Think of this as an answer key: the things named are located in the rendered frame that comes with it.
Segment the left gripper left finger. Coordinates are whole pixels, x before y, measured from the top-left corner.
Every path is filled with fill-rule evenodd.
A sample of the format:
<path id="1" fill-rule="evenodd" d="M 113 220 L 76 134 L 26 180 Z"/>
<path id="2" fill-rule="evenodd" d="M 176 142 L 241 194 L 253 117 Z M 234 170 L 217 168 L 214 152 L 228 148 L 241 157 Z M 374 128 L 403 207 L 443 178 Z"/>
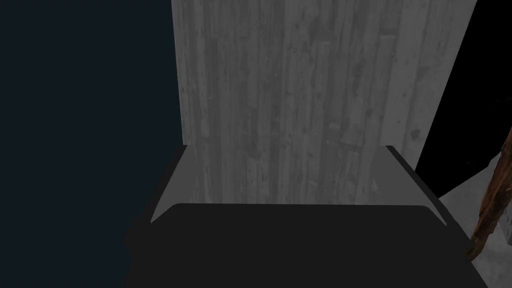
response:
<path id="1" fill-rule="evenodd" d="M 175 204 L 190 202 L 196 181 L 196 152 L 185 145 L 152 214 L 153 223 Z"/>

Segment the brown wooden post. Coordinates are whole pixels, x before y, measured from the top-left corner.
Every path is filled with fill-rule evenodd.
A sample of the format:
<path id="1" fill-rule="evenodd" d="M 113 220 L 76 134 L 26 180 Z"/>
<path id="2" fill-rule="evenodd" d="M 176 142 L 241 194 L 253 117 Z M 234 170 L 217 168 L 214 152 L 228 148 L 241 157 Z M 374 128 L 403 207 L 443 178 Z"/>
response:
<path id="1" fill-rule="evenodd" d="M 501 153 L 479 208 L 477 225 L 467 252 L 473 261 L 484 249 L 500 218 L 512 200 L 512 128 L 501 147 Z"/>

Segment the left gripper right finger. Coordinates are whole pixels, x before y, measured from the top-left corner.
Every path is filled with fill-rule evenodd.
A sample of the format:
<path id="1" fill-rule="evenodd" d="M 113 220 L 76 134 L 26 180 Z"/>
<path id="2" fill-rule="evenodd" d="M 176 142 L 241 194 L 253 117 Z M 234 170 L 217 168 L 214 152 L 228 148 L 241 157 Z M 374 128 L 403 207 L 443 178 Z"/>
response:
<path id="1" fill-rule="evenodd" d="M 412 169 L 395 147 L 379 146 L 371 162 L 371 175 L 386 205 L 423 206 L 445 226 L 454 219 L 438 197 Z"/>

